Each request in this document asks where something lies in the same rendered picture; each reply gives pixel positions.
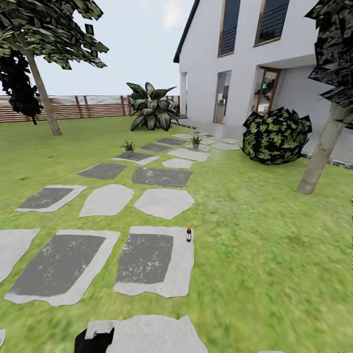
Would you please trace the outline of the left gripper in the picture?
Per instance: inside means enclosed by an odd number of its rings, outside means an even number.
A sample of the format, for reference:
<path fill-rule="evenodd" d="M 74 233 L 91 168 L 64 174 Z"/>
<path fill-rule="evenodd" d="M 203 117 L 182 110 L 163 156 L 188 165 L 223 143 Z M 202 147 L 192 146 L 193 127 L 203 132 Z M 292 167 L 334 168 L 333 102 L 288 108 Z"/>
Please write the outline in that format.
<path fill-rule="evenodd" d="M 82 348 L 87 348 L 91 353 L 105 353 L 107 346 L 112 344 L 114 327 L 110 333 L 98 333 L 93 339 L 85 339 L 86 333 L 87 330 L 84 330 L 77 336 L 74 353 Z"/>

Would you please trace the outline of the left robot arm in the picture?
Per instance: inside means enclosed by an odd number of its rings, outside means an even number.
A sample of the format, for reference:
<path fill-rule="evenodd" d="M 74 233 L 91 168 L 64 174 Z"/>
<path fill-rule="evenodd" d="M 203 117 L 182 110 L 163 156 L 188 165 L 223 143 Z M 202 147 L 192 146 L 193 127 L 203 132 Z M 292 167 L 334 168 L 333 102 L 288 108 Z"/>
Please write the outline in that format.
<path fill-rule="evenodd" d="M 98 333 L 97 330 L 111 330 L 110 333 Z M 112 344 L 114 320 L 91 321 L 87 330 L 77 336 L 74 353 L 105 353 L 107 346 Z"/>

